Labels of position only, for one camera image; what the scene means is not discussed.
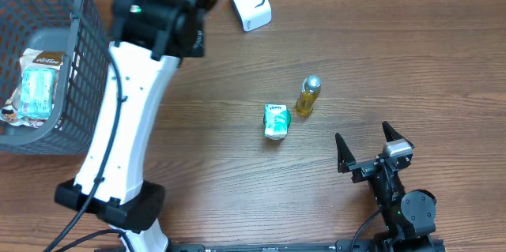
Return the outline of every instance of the wooden table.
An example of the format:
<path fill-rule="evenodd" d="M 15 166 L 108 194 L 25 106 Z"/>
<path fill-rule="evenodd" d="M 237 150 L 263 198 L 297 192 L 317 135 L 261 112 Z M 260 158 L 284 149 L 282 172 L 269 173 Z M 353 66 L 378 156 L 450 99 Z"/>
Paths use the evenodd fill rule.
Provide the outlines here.
<path fill-rule="evenodd" d="M 337 171 L 334 134 L 360 160 L 387 120 L 416 146 L 406 190 L 437 197 L 448 251 L 506 246 L 505 0 L 270 0 L 272 22 L 244 34 L 228 4 L 207 20 L 207 56 L 168 88 L 145 177 L 165 186 L 160 216 L 178 243 L 328 243 L 376 209 L 365 182 Z M 110 20 L 111 0 L 96 0 Z M 265 103 L 293 107 L 316 73 L 321 97 L 280 144 L 262 135 Z M 53 201 L 82 156 L 0 159 L 0 251 L 41 251 L 73 212 Z M 107 225 L 85 216 L 64 243 Z M 384 230 L 377 220 L 364 234 Z M 75 251 L 114 246 L 102 237 Z"/>

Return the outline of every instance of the mesh basket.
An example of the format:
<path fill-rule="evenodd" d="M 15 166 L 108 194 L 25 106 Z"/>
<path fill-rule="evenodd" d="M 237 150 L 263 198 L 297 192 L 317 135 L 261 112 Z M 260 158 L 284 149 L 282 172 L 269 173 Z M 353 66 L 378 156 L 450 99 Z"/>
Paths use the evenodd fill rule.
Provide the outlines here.
<path fill-rule="evenodd" d="M 38 129 L 0 121 L 0 151 L 75 154 L 87 151 L 98 118 L 109 61 L 93 0 L 74 0 L 94 27 L 95 41 L 65 0 L 0 0 L 0 107 L 21 82 L 19 58 L 26 48 L 65 51 L 51 117 Z"/>

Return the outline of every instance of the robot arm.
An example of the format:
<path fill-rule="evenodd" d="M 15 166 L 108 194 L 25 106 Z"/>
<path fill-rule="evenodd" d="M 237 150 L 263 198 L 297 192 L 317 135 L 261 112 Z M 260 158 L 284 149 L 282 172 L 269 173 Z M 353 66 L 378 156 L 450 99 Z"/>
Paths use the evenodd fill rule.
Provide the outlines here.
<path fill-rule="evenodd" d="M 144 157 L 157 109 L 183 57 L 203 56 L 203 17 L 215 0 L 115 0 L 110 67 L 93 141 L 75 179 L 57 187 L 55 201 L 96 214 L 126 232 L 134 251 L 169 248 L 157 217 L 164 188 L 143 179 Z M 103 179 L 90 195 L 113 131 L 121 79 L 121 115 Z M 85 199 L 92 196 L 89 206 Z"/>
<path fill-rule="evenodd" d="M 383 151 L 375 159 L 361 163 L 355 161 L 342 136 L 335 135 L 338 171 L 351 172 L 354 183 L 369 183 L 388 230 L 376 234 L 362 248 L 388 252 L 444 251 L 443 241 L 430 237 L 436 231 L 436 198 L 426 190 L 406 193 L 398 176 L 399 171 L 411 165 L 414 145 L 387 122 L 383 122 L 383 132 L 387 138 Z"/>

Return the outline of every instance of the food wrapper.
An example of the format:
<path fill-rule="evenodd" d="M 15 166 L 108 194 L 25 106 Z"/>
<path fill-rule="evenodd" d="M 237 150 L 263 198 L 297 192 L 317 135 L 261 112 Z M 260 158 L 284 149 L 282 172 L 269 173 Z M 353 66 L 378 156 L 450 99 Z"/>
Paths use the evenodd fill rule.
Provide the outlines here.
<path fill-rule="evenodd" d="M 12 126 L 38 128 L 43 125 L 51 115 L 55 85 L 64 54 L 63 51 L 25 50 L 20 57 L 23 79 L 2 108 L 0 120 Z"/>

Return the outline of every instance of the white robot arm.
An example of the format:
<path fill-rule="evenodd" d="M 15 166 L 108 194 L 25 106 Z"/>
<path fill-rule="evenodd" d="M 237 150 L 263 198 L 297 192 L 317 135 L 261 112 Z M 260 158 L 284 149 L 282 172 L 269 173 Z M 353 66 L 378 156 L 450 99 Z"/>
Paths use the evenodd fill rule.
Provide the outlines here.
<path fill-rule="evenodd" d="M 150 58 L 150 50 L 128 42 L 121 42 L 119 47 L 112 43 L 109 50 L 123 80 L 123 109 L 104 171 L 104 181 L 95 193 L 95 199 L 107 203 L 114 198 L 119 200 L 119 205 L 124 205 L 141 192 L 149 135 L 164 90 L 175 74 L 180 59 L 164 56 L 156 61 Z M 114 71 L 109 70 L 92 145 L 74 180 L 74 185 L 79 185 L 81 193 L 85 195 L 93 187 L 111 132 L 116 108 L 115 79 L 118 78 Z M 147 231 L 135 233 L 129 230 L 126 236 L 136 252 L 166 251 L 168 248 L 168 239 L 162 233 L 158 220 Z"/>
<path fill-rule="evenodd" d="M 58 185 L 55 193 L 57 203 L 79 213 L 46 251 L 61 241 L 84 212 L 123 231 L 130 250 L 170 250 L 157 219 L 164 187 L 143 179 L 145 149 L 164 90 L 181 58 L 204 55 L 203 17 L 214 3 L 114 1 L 113 42 L 108 52 L 115 65 L 109 67 L 93 141 L 76 178 Z"/>

